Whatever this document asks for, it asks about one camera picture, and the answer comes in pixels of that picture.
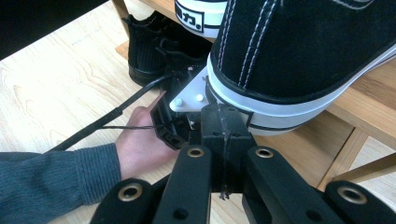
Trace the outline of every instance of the metal grommet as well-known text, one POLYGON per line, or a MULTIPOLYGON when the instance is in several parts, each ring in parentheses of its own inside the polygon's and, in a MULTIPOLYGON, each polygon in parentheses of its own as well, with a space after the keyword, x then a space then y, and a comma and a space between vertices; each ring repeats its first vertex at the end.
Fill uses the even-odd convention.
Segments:
POLYGON ((367 203, 367 198, 360 191, 353 189, 351 187, 340 187, 337 189, 337 193, 345 200, 350 203, 365 204, 367 203))
POLYGON ((269 149, 259 148, 259 149, 256 150, 256 155, 258 155, 261 158, 268 159, 268 158, 273 157, 274 153, 271 150, 269 150, 269 149))
POLYGON ((129 184, 119 191, 119 199, 123 202, 131 202, 140 197, 143 193, 143 187, 140 184, 129 184))
POLYGON ((189 155, 189 157, 193 157, 193 158, 202 157, 202 156, 204 156, 204 154, 205 154, 204 151, 201 150, 201 149, 198 148, 198 147, 190 148, 190 149, 187 151, 187 155, 189 155))

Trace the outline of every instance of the black metal bracket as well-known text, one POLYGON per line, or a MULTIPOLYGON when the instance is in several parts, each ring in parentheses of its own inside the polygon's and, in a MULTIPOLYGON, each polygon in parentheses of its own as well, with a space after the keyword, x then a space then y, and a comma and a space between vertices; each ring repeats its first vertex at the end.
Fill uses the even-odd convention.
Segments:
POLYGON ((390 208, 356 184, 310 187, 280 153, 256 145, 233 107, 204 107, 201 133, 189 139, 169 178, 153 186, 120 182, 92 223, 208 223, 212 192, 242 193, 250 223, 396 223, 390 208))

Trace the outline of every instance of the gray sleeve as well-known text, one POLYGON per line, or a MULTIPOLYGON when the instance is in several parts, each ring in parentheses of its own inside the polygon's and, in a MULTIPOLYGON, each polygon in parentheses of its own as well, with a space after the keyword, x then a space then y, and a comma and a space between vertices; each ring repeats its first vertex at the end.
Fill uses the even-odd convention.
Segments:
POLYGON ((114 144, 45 154, 0 153, 0 223, 47 223, 100 202, 119 181, 114 144))

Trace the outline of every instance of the screw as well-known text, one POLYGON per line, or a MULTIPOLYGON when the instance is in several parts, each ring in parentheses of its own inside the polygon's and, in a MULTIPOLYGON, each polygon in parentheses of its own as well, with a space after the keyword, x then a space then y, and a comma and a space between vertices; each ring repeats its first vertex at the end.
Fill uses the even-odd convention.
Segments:
POLYGON ((183 105, 183 100, 177 98, 177 99, 175 99, 174 103, 175 103, 175 106, 180 107, 183 105))
POLYGON ((205 97, 202 94, 198 94, 197 96, 195 96, 195 99, 199 102, 203 101, 205 99, 205 97))

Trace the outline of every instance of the human hand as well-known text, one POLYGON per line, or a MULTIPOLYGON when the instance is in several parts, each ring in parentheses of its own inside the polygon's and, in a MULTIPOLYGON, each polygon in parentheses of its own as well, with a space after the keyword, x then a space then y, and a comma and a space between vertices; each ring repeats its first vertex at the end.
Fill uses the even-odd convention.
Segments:
MULTIPOLYGON (((132 113, 127 126, 151 126, 150 111, 163 97, 160 94, 148 107, 139 106, 132 113)), ((154 129, 124 130, 116 140, 121 180, 159 168, 175 158, 174 151, 160 140, 154 129)))

